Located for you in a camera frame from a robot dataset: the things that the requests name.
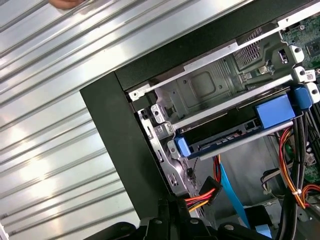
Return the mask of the person's hand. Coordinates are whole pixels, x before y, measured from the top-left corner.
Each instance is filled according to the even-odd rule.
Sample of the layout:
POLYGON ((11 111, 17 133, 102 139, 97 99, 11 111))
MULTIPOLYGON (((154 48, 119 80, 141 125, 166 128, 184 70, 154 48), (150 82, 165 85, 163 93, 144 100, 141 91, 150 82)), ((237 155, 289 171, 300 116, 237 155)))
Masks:
POLYGON ((48 0, 48 2, 57 9, 69 10, 83 3, 84 0, 48 0))

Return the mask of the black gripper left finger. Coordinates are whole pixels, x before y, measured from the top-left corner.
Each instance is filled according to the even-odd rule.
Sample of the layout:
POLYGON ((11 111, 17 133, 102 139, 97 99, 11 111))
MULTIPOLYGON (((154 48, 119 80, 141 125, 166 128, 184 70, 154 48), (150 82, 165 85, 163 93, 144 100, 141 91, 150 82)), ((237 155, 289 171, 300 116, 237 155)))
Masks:
POLYGON ((157 216, 148 218, 139 227, 118 222, 98 233, 100 240, 175 240, 177 238, 177 201, 161 199, 158 201, 157 216))

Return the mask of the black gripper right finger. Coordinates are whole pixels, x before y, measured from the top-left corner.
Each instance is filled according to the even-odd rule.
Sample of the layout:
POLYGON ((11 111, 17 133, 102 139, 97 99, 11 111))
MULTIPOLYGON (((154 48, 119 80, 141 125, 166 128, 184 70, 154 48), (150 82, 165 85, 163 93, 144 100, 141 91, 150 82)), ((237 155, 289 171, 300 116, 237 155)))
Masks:
POLYGON ((221 224, 218 229, 203 219, 191 217, 184 200, 177 202, 178 240, 268 240, 269 237, 236 223, 221 224))

